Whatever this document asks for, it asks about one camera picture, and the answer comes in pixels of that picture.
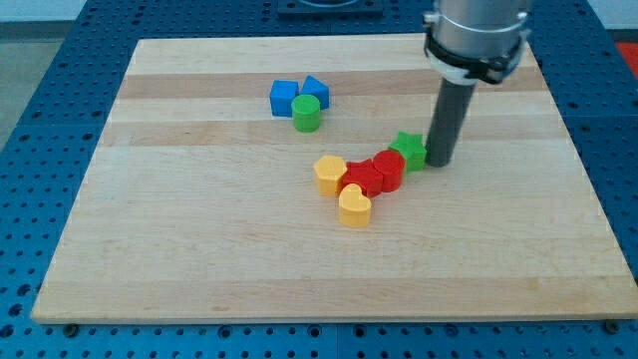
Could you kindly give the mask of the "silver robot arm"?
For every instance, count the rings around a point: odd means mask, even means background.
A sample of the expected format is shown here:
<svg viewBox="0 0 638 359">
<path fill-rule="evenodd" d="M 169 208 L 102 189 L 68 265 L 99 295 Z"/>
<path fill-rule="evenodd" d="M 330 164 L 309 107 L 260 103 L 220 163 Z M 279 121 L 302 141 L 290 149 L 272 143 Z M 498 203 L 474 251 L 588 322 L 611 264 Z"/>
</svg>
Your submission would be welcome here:
<svg viewBox="0 0 638 359">
<path fill-rule="evenodd" d="M 442 75 L 425 144 L 427 164 L 447 166 L 477 83 L 502 83 L 526 46 L 530 0 L 437 0 L 423 13 L 424 53 Z"/>
</svg>

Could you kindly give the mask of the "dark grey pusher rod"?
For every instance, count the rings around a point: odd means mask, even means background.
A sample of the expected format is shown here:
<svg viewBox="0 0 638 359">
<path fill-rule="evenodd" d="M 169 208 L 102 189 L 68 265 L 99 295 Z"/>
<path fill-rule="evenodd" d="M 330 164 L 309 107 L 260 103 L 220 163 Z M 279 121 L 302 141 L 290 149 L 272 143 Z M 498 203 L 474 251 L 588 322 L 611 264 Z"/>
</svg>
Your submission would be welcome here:
<svg viewBox="0 0 638 359">
<path fill-rule="evenodd" d="M 475 87 L 442 79 L 425 145 L 429 166 L 442 168 L 450 163 Z"/>
</svg>

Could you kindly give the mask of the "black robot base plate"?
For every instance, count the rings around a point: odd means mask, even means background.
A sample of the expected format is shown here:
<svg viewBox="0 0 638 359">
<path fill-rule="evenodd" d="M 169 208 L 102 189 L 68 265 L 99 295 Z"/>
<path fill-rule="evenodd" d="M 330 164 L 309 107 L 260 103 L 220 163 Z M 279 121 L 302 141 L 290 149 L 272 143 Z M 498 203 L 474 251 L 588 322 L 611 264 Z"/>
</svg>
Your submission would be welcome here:
<svg viewBox="0 0 638 359">
<path fill-rule="evenodd" d="M 382 15 L 384 3 L 384 0 L 277 0 L 276 9 L 280 17 Z"/>
</svg>

